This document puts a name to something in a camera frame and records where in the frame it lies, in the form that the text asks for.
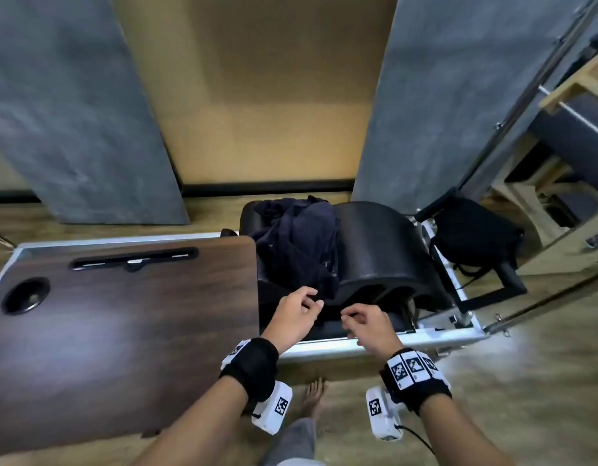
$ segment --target leg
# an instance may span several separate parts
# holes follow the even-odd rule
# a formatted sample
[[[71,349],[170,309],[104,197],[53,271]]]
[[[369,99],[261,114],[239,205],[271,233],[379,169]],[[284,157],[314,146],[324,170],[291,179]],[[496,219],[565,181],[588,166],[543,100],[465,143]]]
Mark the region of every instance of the leg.
[[[258,466],[277,466],[290,458],[314,459],[316,418],[321,410],[320,399],[325,387],[325,381],[319,378],[306,388],[301,417],[277,436],[271,449],[258,462]]]

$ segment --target forearm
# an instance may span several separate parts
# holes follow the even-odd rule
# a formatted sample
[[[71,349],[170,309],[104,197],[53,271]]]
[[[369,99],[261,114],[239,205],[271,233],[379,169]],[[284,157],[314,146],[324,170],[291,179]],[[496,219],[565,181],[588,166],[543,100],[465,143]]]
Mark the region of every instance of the forearm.
[[[448,396],[426,399],[419,415],[440,466],[514,466]]]
[[[210,464],[227,444],[247,404],[247,392],[230,376],[219,379],[137,459],[134,466]]]

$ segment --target brown desk top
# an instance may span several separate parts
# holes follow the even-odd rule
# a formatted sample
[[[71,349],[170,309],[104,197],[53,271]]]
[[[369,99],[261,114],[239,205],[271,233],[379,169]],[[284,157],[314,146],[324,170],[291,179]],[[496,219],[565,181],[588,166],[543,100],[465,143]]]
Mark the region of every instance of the brown desk top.
[[[196,247],[194,260],[73,271],[74,258]],[[1,301],[30,277],[31,311]],[[0,454],[167,427],[214,383],[221,360],[258,336],[256,248],[248,237],[184,240],[16,262],[0,282]]]

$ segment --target bare foot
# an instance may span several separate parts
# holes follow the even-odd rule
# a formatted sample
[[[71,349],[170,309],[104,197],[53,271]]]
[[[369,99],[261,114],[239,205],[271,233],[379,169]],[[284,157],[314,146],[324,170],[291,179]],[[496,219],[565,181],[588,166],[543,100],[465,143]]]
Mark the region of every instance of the bare foot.
[[[322,409],[321,399],[326,388],[327,382],[322,378],[308,384],[305,388],[305,399],[301,407],[300,417],[311,417],[318,420]]]

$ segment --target hand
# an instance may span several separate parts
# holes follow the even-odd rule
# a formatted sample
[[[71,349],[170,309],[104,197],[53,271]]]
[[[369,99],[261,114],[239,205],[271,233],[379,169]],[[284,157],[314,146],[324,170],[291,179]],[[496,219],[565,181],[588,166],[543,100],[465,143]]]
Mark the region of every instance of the hand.
[[[353,304],[342,310],[342,328],[350,330],[349,338],[357,338],[371,355],[387,361],[404,348],[387,313],[378,305]]]
[[[316,289],[303,286],[279,301],[271,322],[262,333],[262,338],[275,345],[279,354],[308,335],[325,305],[322,299],[314,302],[308,297],[317,293]]]

